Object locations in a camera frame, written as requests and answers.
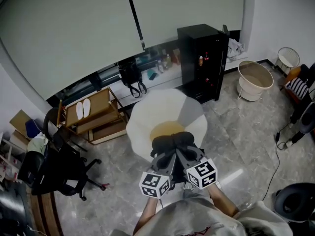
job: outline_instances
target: black handbag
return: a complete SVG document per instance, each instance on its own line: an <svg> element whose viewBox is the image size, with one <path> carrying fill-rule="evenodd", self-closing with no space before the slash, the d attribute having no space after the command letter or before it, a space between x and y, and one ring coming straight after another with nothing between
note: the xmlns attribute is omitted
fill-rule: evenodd
<svg viewBox="0 0 315 236"><path fill-rule="evenodd" d="M127 58L118 62L118 70L121 75L123 84L130 89L131 95L135 98L140 97L140 92L147 93L146 86L142 83L142 74L136 65L134 58ZM133 87L131 84L137 83L138 88Z"/></svg>

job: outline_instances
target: printed shirt graphic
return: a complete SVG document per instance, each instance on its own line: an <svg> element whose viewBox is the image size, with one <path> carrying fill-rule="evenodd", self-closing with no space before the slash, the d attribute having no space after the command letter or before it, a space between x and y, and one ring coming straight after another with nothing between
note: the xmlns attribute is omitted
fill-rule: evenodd
<svg viewBox="0 0 315 236"><path fill-rule="evenodd" d="M209 198L175 202L158 212L136 236L292 236L289 225L262 201L228 217ZM128 236L114 230L111 236Z"/></svg>

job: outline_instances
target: slippers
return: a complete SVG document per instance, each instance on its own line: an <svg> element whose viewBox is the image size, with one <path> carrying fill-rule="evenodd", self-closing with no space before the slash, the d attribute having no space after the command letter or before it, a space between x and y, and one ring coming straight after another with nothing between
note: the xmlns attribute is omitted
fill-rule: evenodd
<svg viewBox="0 0 315 236"><path fill-rule="evenodd" d="M83 101L83 117L84 118L89 116L90 110L91 110L91 101L88 98L86 98Z"/></svg>
<svg viewBox="0 0 315 236"><path fill-rule="evenodd" d="M77 103L77 105L75 106L75 110L77 112L78 120L81 120L83 118L83 104L81 101Z"/></svg>

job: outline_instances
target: gray tile floor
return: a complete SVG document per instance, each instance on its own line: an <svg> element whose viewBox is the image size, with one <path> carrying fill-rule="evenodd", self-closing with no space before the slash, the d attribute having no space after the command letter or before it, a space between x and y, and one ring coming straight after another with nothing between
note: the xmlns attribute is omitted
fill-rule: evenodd
<svg viewBox="0 0 315 236"><path fill-rule="evenodd" d="M268 64L263 65L272 70ZM274 135L293 112L292 102L277 86L281 74L273 71L272 75L273 87L262 99L248 102L237 100L238 72L226 74L219 101L203 104L208 131L202 148L218 168L224 193L240 208L263 198L278 165ZM296 127L285 129L280 141L295 132ZM114 228L131 234L147 200L140 193L138 181L149 163L132 152L127 136L94 147L84 146L89 150L88 160L102 160L89 171L90 177L110 183L110 187L102 192L87 184L85 202L79 195L55 193L64 235L105 236ZM315 181L315 144L310 134L278 154L280 167L265 199L270 208L271 194L276 190L295 182ZM181 187L176 186L162 201L165 206L180 198Z"/></svg>

